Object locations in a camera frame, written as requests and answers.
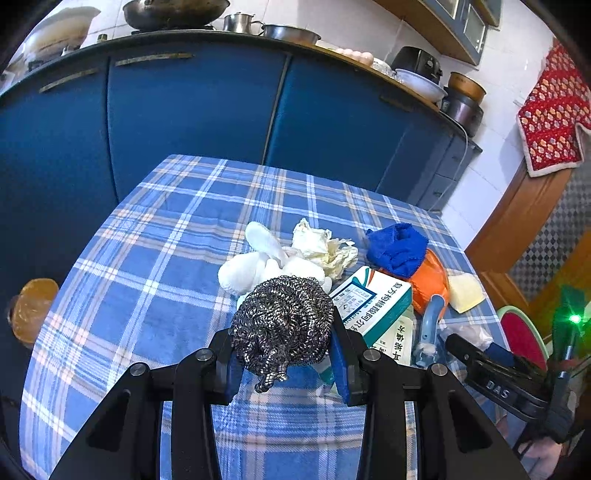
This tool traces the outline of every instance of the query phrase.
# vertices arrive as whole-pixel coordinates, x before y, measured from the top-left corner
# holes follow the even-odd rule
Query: blue plaid tablecloth
[[[335,237],[352,238],[365,260],[365,231],[409,222],[447,268],[473,272],[441,219],[347,184],[236,161],[174,155],[110,215],[76,261],[33,350],[22,395],[23,464],[47,479],[91,412],[130,364],[156,368],[207,346],[230,325],[236,298],[217,283],[227,259],[246,252],[246,224],[267,225],[291,243],[302,217]],[[441,323],[484,325],[505,346],[489,301]],[[460,377],[456,361],[452,370]],[[268,393],[245,372],[229,407],[214,407],[224,479],[353,479],[365,409],[322,394],[311,367]],[[495,408],[477,398],[491,417]],[[165,405],[161,476],[170,478],[171,406]],[[414,415],[407,408],[408,477],[416,477]]]

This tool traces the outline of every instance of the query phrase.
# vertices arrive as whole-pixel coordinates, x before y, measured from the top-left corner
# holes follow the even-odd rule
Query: wok
[[[228,0],[132,0],[123,7],[125,21],[141,31],[199,28],[219,18]]]

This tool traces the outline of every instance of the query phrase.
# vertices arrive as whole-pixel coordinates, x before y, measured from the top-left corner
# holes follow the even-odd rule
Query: countertop
[[[406,87],[405,85],[397,82],[396,80],[384,75],[383,73],[374,70],[371,67],[363,65],[360,62],[354,61],[349,57],[345,57],[344,55],[340,55],[332,50],[327,48],[318,47],[318,46],[311,46],[311,45],[301,45],[291,42],[286,42],[283,40],[275,40],[274,38],[266,38],[266,37],[259,37],[257,35],[247,35],[247,34],[237,34],[237,33],[230,33],[230,32],[221,32],[221,31],[210,31],[210,30],[167,30],[167,31],[159,31],[159,32],[150,32],[150,33],[140,33],[135,35],[129,35],[127,37],[116,38],[113,40],[97,43],[95,45],[90,45],[85,48],[81,48],[80,50],[76,50],[66,57],[61,57],[59,59],[55,59],[52,61],[47,62],[46,64],[38,67],[32,73],[40,73],[44,69],[51,67],[56,62],[70,62],[75,61],[76,59],[80,58],[80,56],[85,56],[90,53],[94,52],[101,52],[103,50],[112,50],[113,48],[124,48],[124,47],[134,47],[134,46],[142,46],[142,45],[150,45],[154,43],[170,43],[176,41],[216,41],[216,42],[229,42],[229,43],[243,43],[249,45],[256,45],[262,48],[278,48],[280,50],[284,50],[290,53],[308,53],[315,56],[324,56],[327,59],[335,59],[340,61],[343,64],[348,65],[349,67],[365,72],[367,74],[373,75],[375,77],[380,78],[381,80],[394,85],[397,88],[400,88],[405,93],[412,96],[415,100],[420,102],[420,104],[428,111],[436,114],[439,119],[445,122],[449,127],[454,129],[458,134],[463,135],[462,129],[460,129],[453,121],[443,115],[439,108],[429,102],[426,98],[420,96],[415,91],[411,90],[410,88]],[[28,74],[20,79],[18,82],[11,85],[9,89],[7,89],[2,95],[6,94],[6,92],[10,91],[15,85],[18,85],[22,82],[26,82],[27,79],[33,77],[33,74]],[[475,147],[479,152],[482,150],[478,145],[476,145],[472,140],[469,140],[470,145]]]

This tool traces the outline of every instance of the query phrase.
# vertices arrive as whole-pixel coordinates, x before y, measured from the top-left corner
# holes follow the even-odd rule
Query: red knitted cloth
[[[557,44],[546,57],[546,67],[524,106],[517,114],[531,177],[583,161],[574,126],[591,128],[589,87],[564,47]]]

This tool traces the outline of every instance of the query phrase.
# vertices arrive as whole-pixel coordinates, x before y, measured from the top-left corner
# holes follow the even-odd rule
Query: electric cord
[[[452,117],[450,117],[447,113],[445,112],[441,112],[440,113],[442,115],[445,115],[446,117],[448,117],[452,122],[454,122],[457,126],[459,126],[462,129],[462,132],[464,132],[464,138],[466,141],[466,145],[464,146],[464,154],[462,155],[462,159],[460,160],[460,163],[457,165],[456,171],[453,173],[453,178],[456,178],[457,173],[460,171],[460,168],[462,167],[462,164],[464,163],[464,159],[466,158],[466,153],[468,152],[468,133],[466,132],[466,129],[459,124],[457,121],[455,121]],[[432,205],[431,208],[429,208],[429,212],[432,212],[434,210],[434,208],[437,206],[437,204],[439,202],[441,202],[441,199],[445,197],[445,194],[447,193],[447,191],[452,188],[452,184],[450,183],[445,190],[443,190],[443,193],[441,194],[441,196],[435,201],[435,203]]]
[[[522,452],[519,453],[519,455],[517,455],[517,458],[519,459],[519,461],[521,461],[523,459],[523,457],[525,456],[525,454],[530,450],[531,446],[534,444],[533,440],[530,440],[527,444],[527,446],[523,449]]]

